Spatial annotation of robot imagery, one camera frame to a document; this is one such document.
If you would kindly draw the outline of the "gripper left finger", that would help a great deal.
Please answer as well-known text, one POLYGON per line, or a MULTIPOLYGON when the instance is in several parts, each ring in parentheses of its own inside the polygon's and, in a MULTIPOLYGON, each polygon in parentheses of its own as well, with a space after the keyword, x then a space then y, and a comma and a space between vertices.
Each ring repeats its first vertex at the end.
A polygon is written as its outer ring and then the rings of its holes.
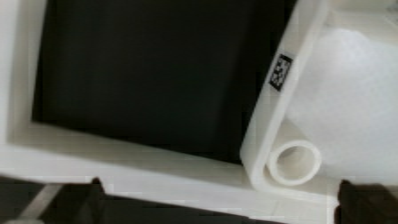
POLYGON ((102 180, 45 185, 11 224, 104 224, 107 194, 102 180))

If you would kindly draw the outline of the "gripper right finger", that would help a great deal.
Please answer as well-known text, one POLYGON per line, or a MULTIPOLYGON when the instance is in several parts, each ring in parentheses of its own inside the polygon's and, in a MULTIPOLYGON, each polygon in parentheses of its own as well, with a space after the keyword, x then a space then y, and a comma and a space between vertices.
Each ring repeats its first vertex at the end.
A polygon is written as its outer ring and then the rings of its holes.
POLYGON ((398 197, 381 184, 342 181, 335 224, 398 224, 398 197))

